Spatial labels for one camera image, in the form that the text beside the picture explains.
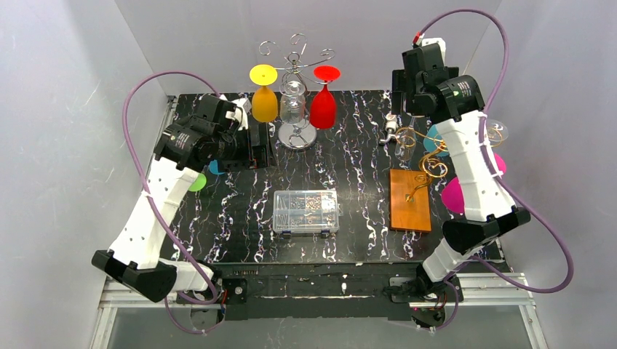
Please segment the green plastic wine glass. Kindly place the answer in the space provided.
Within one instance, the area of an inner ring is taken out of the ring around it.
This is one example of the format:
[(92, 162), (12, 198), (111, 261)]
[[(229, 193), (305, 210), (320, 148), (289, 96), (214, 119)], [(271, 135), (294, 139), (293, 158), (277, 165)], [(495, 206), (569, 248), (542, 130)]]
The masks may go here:
[(201, 191), (207, 184), (207, 178), (205, 174), (199, 173), (195, 181), (188, 188), (189, 192), (198, 192)]

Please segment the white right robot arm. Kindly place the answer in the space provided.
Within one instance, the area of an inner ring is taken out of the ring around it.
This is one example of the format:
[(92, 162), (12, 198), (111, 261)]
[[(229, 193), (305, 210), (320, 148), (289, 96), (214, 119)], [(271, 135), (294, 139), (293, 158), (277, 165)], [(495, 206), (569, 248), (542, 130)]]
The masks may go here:
[(445, 42), (417, 35), (402, 53), (404, 67), (392, 74), (394, 110), (424, 116), (441, 136), (461, 186), (463, 218), (442, 224), (443, 237), (415, 276), (384, 292), (393, 302), (440, 296), (457, 271), (482, 247), (530, 221), (499, 183), (487, 135), (485, 101), (479, 85), (457, 67), (445, 65)]

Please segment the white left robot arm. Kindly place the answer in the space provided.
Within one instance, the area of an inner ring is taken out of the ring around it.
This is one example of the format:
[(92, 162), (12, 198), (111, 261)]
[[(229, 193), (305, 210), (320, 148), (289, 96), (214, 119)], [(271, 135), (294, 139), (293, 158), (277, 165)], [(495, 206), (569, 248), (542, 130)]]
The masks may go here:
[(205, 262), (162, 259), (167, 231), (199, 176), (210, 167), (223, 174), (275, 163), (267, 124), (249, 125), (250, 100), (204, 95), (197, 111), (169, 124), (154, 147), (143, 190), (119, 236), (97, 250), (92, 265), (160, 302), (172, 292), (206, 292), (217, 297), (220, 273)]

